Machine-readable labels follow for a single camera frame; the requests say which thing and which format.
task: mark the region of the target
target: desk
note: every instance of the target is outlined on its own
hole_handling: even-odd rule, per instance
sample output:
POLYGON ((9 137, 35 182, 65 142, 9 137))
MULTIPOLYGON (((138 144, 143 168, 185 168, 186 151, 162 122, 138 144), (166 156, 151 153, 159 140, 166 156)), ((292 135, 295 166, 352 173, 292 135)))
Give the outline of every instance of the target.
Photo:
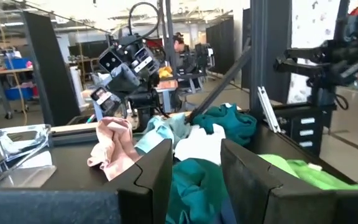
MULTIPOLYGON (((1 75, 8 75, 8 74, 12 74, 12 73, 20 73, 20 72, 32 72, 33 68, 21 68, 21 69, 13 69, 13 70, 0 70, 0 76, 1 75)), ((12 118, 12 108, 6 98, 5 95, 5 89, 1 83, 1 79, 0 79, 0 95, 1 95, 1 101, 2 101, 2 105, 4 107, 5 110, 5 118, 6 119, 11 119, 12 118)))

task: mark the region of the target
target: green cloth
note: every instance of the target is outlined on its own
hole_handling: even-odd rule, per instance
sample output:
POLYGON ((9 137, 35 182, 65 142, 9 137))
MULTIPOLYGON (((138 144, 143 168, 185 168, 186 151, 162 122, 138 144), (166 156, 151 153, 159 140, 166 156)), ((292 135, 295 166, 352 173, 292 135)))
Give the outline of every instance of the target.
POLYGON ((207 134, 213 134, 213 124, 223 127, 226 138, 234 141, 240 146, 245 146, 250 141, 256 130, 256 119, 248 114, 238 112, 237 105, 231 107, 221 105, 213 106, 193 119, 193 124, 204 128, 207 134))
POLYGON ((358 190, 358 185, 347 184, 331 174, 316 170, 306 162, 299 160, 285 160, 280 156, 265 154, 259 155, 267 162, 284 170, 285 172, 320 188, 321 190, 358 190))
POLYGON ((173 166, 165 223, 211 223, 228 197, 222 169, 204 159, 186 159, 173 166))

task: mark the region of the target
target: concrete floor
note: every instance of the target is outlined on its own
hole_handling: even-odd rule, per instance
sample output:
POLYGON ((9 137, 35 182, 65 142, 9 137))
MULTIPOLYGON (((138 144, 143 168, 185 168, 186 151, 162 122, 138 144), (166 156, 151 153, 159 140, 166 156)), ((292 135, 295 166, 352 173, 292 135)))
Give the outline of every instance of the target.
MULTIPOLYGON (((204 93, 188 96, 191 103, 200 103, 212 91, 220 80, 209 81, 204 85, 204 93)), ((326 162, 358 181, 358 92, 339 89, 338 93, 344 95, 350 104, 347 111, 334 112, 331 134, 323 136, 320 157, 326 162)), ((241 108, 249 107, 249 96, 244 90, 229 85, 216 98, 213 105, 221 103, 237 103, 241 108)), ((13 108, 20 108, 20 104, 12 103, 13 108)), ((23 125, 23 114, 17 113, 11 120, 3 118, 0 108, 0 128, 23 125)), ((39 105, 30 105, 27 124, 43 123, 42 112, 39 105)))

